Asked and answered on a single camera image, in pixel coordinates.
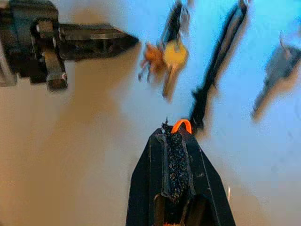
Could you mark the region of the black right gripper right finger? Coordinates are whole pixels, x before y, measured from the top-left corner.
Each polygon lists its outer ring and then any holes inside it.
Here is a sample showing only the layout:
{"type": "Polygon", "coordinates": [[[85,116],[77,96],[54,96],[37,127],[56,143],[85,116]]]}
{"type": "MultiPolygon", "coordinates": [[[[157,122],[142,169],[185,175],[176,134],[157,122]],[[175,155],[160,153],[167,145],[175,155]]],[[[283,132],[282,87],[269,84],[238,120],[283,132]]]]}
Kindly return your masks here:
{"type": "Polygon", "coordinates": [[[236,226],[221,177],[186,130],[175,133],[175,225],[236,226]]]}

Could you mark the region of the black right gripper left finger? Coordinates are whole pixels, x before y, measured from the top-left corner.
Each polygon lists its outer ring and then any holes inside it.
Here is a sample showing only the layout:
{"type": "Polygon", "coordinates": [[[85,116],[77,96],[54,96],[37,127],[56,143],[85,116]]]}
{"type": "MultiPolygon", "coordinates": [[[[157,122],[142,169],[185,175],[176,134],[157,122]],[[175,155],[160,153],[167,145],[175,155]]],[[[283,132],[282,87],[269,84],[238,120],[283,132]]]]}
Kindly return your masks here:
{"type": "Polygon", "coordinates": [[[126,226],[176,224],[176,150],[172,126],[149,137],[131,176],[126,226]]]}

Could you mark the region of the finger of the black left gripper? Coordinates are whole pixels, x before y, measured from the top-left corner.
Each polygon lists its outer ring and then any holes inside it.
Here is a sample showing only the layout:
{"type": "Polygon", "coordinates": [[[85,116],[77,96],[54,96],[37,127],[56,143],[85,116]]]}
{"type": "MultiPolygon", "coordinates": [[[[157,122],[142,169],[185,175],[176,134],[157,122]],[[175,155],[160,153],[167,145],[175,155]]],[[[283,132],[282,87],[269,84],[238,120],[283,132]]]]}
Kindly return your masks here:
{"type": "Polygon", "coordinates": [[[64,60],[111,58],[133,48],[139,39],[110,24],[59,24],[59,52],[64,60]]]}

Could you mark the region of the orange key loop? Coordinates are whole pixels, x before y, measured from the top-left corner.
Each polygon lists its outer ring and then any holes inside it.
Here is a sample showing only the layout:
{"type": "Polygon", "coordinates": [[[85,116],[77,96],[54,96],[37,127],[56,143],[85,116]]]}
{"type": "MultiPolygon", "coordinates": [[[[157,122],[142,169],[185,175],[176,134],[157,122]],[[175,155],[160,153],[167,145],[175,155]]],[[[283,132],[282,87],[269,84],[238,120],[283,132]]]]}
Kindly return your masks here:
{"type": "Polygon", "coordinates": [[[179,128],[181,127],[181,125],[184,124],[185,125],[185,129],[188,133],[192,134],[192,127],[191,127],[191,123],[189,120],[187,119],[181,119],[181,120],[178,120],[174,126],[172,127],[172,130],[171,130],[171,133],[174,134],[176,133],[179,128]]]}

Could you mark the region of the key bunch with gold key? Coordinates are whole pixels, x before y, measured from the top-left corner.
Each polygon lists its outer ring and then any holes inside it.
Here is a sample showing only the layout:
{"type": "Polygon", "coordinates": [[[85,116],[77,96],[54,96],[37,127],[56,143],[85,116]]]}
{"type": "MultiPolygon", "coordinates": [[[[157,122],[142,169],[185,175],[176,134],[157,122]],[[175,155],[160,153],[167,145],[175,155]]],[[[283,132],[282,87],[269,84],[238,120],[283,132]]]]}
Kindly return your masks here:
{"type": "Polygon", "coordinates": [[[161,38],[156,45],[145,44],[143,60],[140,63],[141,71],[138,73],[140,81],[147,72],[147,81],[151,75],[166,72],[162,96],[171,101],[178,72],[185,66],[188,50],[181,40],[181,26],[188,16],[187,8],[181,0],[176,0],[168,16],[161,38]]]}

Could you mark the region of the dark short key bunch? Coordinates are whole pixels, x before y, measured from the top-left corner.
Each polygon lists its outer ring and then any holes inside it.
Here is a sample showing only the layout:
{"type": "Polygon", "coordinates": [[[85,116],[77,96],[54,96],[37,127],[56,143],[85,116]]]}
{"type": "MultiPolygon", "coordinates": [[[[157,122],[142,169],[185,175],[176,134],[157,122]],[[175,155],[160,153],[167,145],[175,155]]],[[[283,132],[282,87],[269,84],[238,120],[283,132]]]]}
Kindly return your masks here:
{"type": "Polygon", "coordinates": [[[286,44],[283,32],[279,34],[280,46],[273,52],[266,65],[266,77],[260,93],[255,99],[251,116],[256,119],[264,100],[280,81],[287,79],[299,61],[301,61],[301,48],[286,44]]]}

